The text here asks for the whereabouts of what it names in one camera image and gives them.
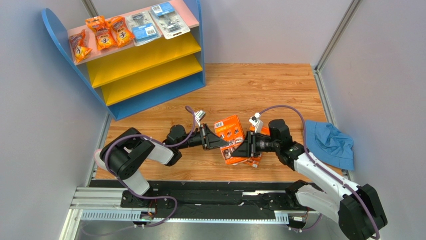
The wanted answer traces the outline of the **orange razor box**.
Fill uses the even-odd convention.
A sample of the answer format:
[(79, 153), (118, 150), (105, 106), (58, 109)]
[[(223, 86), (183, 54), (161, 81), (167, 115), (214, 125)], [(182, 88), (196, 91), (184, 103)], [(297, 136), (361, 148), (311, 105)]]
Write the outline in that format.
[(232, 153), (244, 142), (245, 134), (237, 115), (219, 120), (214, 124), (215, 134), (228, 143), (221, 147), (222, 157), (226, 165), (238, 165), (247, 161), (244, 157), (232, 157)]
[[(260, 134), (265, 135), (265, 136), (270, 136), (270, 130), (268, 127), (263, 127), (260, 131)], [(262, 160), (262, 152), (261, 152), (261, 137), (256, 137), (256, 141), (255, 141), (255, 150), (256, 150), (256, 157), (251, 157), (249, 159), (247, 159), (243, 164), (250, 166), (252, 168), (257, 169), (261, 163)]]

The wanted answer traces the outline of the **blue Gillette razor blister pack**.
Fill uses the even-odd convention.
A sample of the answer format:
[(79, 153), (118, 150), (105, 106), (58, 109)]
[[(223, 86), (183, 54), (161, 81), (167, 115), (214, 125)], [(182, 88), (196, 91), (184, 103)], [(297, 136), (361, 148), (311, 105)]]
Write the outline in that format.
[(152, 6), (150, 14), (166, 40), (177, 38), (191, 31), (170, 2)]

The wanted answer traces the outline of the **orange BIC razor bag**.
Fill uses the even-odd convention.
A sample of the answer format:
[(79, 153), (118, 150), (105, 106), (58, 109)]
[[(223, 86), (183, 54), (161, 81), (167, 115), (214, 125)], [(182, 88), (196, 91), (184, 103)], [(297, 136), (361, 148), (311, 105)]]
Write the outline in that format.
[(130, 44), (135, 36), (132, 31), (127, 27), (126, 19), (122, 16), (116, 16), (108, 20), (108, 27), (114, 32), (116, 43), (119, 48)]
[(88, 46), (88, 36), (85, 29), (78, 34), (70, 36), (69, 43), (74, 55), (74, 60), (77, 64), (85, 60), (93, 51), (93, 49)]
[(85, 24), (94, 33), (98, 51), (103, 51), (117, 46), (111, 29), (103, 15), (86, 19)]

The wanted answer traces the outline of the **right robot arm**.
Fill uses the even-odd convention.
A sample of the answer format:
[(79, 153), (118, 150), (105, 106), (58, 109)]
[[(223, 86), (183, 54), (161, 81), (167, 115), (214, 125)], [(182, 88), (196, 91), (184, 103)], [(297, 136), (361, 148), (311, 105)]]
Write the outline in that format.
[(360, 186), (331, 170), (304, 145), (293, 140), (284, 120), (273, 120), (268, 127), (269, 135), (248, 131), (232, 157), (275, 153), (283, 165), (314, 183), (299, 180), (286, 189), (295, 205), (316, 210), (333, 220), (350, 240), (380, 236), (380, 230), (389, 222), (380, 197), (371, 185)]

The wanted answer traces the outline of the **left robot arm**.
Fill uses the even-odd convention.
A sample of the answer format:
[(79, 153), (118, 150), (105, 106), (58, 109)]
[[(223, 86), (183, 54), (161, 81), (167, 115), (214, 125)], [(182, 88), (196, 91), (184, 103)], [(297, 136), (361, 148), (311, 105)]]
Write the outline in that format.
[(112, 173), (135, 196), (144, 196), (150, 187), (139, 168), (146, 160), (172, 167), (181, 158), (181, 149), (201, 146), (205, 151), (227, 147), (229, 143), (213, 133), (207, 124), (187, 133), (184, 126), (174, 125), (163, 143), (158, 143), (130, 128), (119, 138), (94, 154), (96, 164)]

